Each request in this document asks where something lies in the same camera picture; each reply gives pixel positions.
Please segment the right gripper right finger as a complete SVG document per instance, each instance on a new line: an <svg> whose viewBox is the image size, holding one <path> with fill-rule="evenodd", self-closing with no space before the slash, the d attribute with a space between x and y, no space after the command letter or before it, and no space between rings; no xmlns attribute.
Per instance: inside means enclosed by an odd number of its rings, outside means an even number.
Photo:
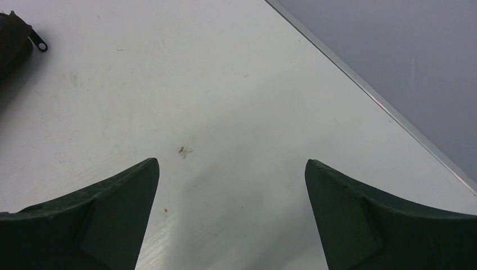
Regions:
<svg viewBox="0 0 477 270"><path fill-rule="evenodd" d="M329 269L475 269L476 216L437 209L308 160L305 183Z"/></svg>

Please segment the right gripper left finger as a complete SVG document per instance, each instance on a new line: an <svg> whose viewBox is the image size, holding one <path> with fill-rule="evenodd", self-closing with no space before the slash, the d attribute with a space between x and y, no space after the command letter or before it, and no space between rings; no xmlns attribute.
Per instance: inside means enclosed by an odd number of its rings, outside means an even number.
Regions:
<svg viewBox="0 0 477 270"><path fill-rule="evenodd" d="M67 195L1 213L2 269L135 269L159 183L146 159Z"/></svg>

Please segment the black Crossway racket bag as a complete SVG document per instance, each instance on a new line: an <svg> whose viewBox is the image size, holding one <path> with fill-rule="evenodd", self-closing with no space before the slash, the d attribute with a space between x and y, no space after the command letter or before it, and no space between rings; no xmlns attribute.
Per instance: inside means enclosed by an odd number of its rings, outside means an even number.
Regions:
<svg viewBox="0 0 477 270"><path fill-rule="evenodd" d="M48 50L47 43L33 27L13 11L1 13L1 80L16 71L32 54L33 47Z"/></svg>

